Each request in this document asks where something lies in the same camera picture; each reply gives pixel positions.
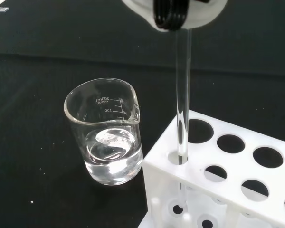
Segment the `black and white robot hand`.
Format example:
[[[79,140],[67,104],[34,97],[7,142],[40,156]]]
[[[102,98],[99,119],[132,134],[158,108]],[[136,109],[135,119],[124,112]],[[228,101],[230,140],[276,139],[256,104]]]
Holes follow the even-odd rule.
[[[133,12],[158,31],[195,29],[212,22],[227,0],[123,0]]]

